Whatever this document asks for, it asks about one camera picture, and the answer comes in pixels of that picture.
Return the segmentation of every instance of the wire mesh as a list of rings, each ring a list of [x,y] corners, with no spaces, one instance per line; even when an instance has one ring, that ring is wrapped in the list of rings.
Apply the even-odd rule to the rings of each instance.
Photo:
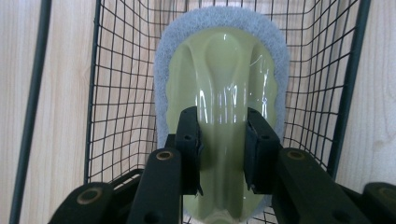
[[[98,0],[85,181],[111,182],[144,168],[156,148],[152,71],[162,31],[181,14],[209,6],[249,8],[281,30],[290,51],[283,146],[310,152],[326,169],[359,2]],[[247,223],[263,222],[276,223],[271,208]]]

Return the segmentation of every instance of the wooden wall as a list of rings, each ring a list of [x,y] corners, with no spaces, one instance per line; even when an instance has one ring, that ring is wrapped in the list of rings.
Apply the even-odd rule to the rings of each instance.
[[[0,3],[0,223],[7,223],[30,75],[38,0]],[[94,1],[53,1],[21,223],[45,223],[82,184]],[[373,1],[337,181],[396,184],[395,1]]]

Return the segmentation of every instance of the sponge pad edge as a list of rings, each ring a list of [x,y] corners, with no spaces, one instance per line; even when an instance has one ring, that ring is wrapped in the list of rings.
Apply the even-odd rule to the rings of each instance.
[[[162,35],[154,63],[155,109],[157,116],[158,148],[164,146],[169,134],[166,124],[168,101],[166,83],[169,63],[177,47],[190,35],[211,27],[227,26],[256,36],[268,48],[275,63],[276,96],[275,132],[283,138],[285,98],[289,78],[289,53],[285,38],[277,27],[263,15],[241,7],[205,7],[183,14],[170,23]]]

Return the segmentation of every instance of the metal screw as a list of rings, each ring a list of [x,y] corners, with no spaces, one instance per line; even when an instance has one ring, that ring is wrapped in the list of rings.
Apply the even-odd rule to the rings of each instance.
[[[290,151],[288,152],[288,157],[297,161],[301,161],[305,159],[305,155],[299,151]]]
[[[157,159],[160,161],[167,161],[169,159],[172,159],[173,153],[170,151],[162,151],[157,154]]]
[[[386,199],[396,202],[396,190],[389,188],[381,188],[379,189],[379,193]]]
[[[262,134],[262,135],[260,136],[260,139],[262,139],[262,140],[270,139],[270,136],[265,135],[265,134]]]
[[[77,197],[79,204],[90,204],[102,197],[103,190],[101,188],[90,188],[80,193]]]

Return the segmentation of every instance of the black metal bracket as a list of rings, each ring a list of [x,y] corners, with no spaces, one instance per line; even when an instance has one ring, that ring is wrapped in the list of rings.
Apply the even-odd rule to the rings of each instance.
[[[282,148],[262,114],[249,108],[245,138],[244,172],[247,188],[255,194],[272,194],[276,182],[276,158]]]
[[[182,195],[204,190],[201,142],[196,107],[191,107],[181,113],[165,148],[150,154],[143,174],[135,170],[111,184],[74,190],[50,223],[180,223]],[[279,223],[396,223],[396,186],[371,183],[360,195],[337,185],[308,152],[283,148],[253,109],[247,112],[244,160],[247,186],[273,195]]]

